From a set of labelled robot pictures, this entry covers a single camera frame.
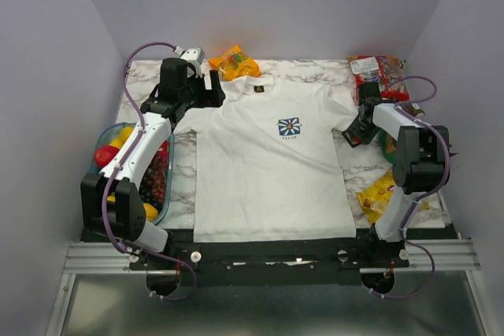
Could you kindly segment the black brooch display box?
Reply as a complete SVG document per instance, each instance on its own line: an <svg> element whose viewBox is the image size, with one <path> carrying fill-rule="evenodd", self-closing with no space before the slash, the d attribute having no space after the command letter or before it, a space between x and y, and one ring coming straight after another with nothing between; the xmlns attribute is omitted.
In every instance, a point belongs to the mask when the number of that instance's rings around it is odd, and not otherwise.
<svg viewBox="0 0 504 336"><path fill-rule="evenodd" d="M363 138L359 135L354 135L349 131L344 131L342 135L351 148L368 145L372 141L372 138Z"/></svg>

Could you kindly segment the white t-shirt daisy print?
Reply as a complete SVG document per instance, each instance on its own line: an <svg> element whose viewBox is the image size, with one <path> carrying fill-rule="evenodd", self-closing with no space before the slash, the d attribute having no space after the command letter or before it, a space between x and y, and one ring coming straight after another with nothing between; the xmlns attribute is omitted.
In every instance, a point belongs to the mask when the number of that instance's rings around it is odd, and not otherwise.
<svg viewBox="0 0 504 336"><path fill-rule="evenodd" d="M196 135L195 241L353 238L333 135L356 113L340 85L249 76L188 110L175 132Z"/></svg>

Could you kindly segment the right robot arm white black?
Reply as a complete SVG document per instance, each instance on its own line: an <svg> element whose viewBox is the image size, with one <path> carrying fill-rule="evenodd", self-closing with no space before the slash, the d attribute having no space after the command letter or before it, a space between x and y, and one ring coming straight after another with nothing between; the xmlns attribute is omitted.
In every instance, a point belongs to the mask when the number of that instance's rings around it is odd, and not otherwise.
<svg viewBox="0 0 504 336"><path fill-rule="evenodd" d="M421 201L438 192L450 175L449 131L408 114L402 106L382 96L379 84L363 83L358 88L358 114L342 132L351 147L370 143L378 131L395 141L392 177L395 188L384 214L375 223L378 239L362 247L364 261L378 267L391 257L386 242L399 242Z"/></svg>

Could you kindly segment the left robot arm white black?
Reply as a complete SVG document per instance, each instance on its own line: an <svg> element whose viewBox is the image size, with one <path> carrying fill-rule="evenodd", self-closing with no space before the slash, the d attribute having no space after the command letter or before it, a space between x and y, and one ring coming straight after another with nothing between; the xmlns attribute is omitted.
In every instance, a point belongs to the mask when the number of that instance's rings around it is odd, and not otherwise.
<svg viewBox="0 0 504 336"><path fill-rule="evenodd" d="M139 184L151 160L191 108L219 107L224 92L217 72L205 86L202 50L185 50L162 61L160 82L139 107L139 120L117 155L98 173L86 174L80 184L85 229L113 241L148 249L147 259L168 268L175 251L169 234L146 218Z"/></svg>

